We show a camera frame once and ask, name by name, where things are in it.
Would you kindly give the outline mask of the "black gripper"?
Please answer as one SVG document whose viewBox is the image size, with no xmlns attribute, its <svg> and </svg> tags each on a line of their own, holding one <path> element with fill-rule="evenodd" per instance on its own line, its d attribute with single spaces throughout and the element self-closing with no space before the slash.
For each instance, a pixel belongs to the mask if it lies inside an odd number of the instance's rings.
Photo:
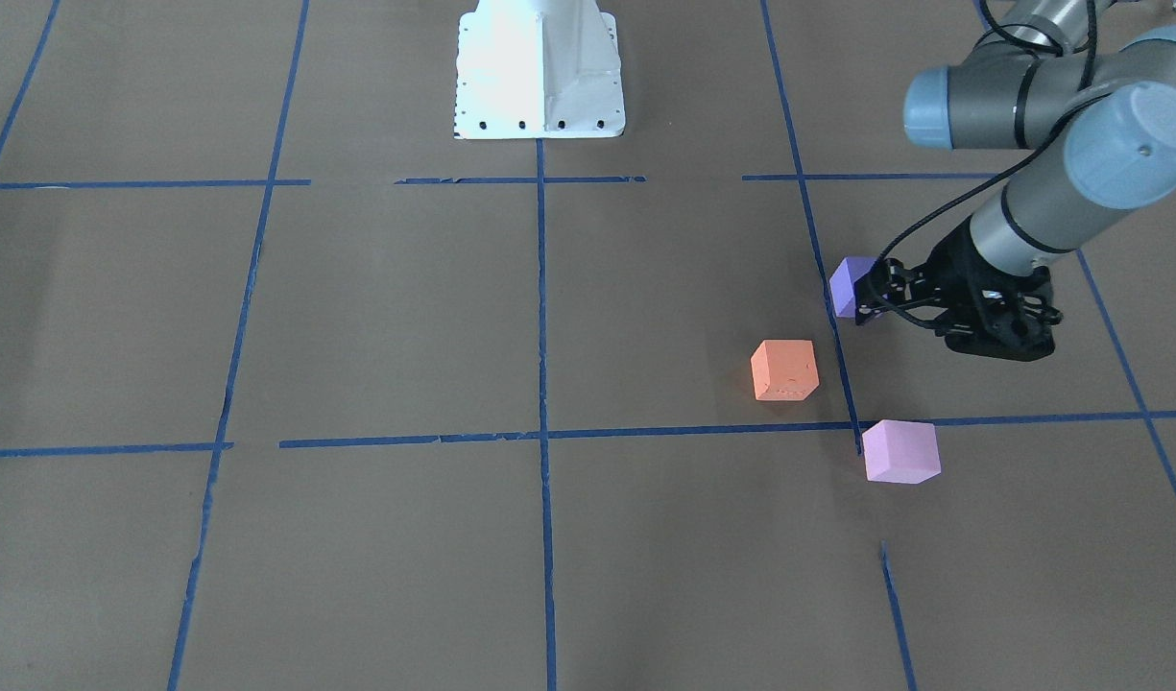
<svg viewBox="0 0 1176 691">
<path fill-rule="evenodd" d="M 948 323 L 942 314 L 938 318 L 922 318 L 914 311 L 946 311 L 984 289 L 1034 291 L 1047 287 L 1051 288 L 1051 271 L 1045 266 L 1031 262 L 1025 268 L 1008 273 L 984 259 L 973 239 L 973 219 L 969 216 L 935 246 L 924 264 L 909 268 L 898 259 L 887 257 L 874 263 L 864 276 L 864 290 L 869 294 L 934 295 L 906 298 L 900 295 L 858 294 L 851 320 L 863 326 L 876 318 L 894 316 L 946 337 Z"/>
</svg>

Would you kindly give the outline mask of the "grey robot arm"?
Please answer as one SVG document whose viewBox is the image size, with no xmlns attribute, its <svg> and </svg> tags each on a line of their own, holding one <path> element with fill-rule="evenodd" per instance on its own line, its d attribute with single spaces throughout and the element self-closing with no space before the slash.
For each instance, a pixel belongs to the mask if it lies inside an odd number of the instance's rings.
<svg viewBox="0 0 1176 691">
<path fill-rule="evenodd" d="M 906 136 L 942 150 L 1025 157 L 907 267 L 886 248 L 851 286 L 856 323 L 895 315 L 951 348 L 1003 357 L 1051 346 L 1061 314 L 1051 266 L 1176 192 L 1176 25 L 1098 53 L 1105 1 L 1017 1 L 958 63 L 923 71 L 903 103 Z"/>
</svg>

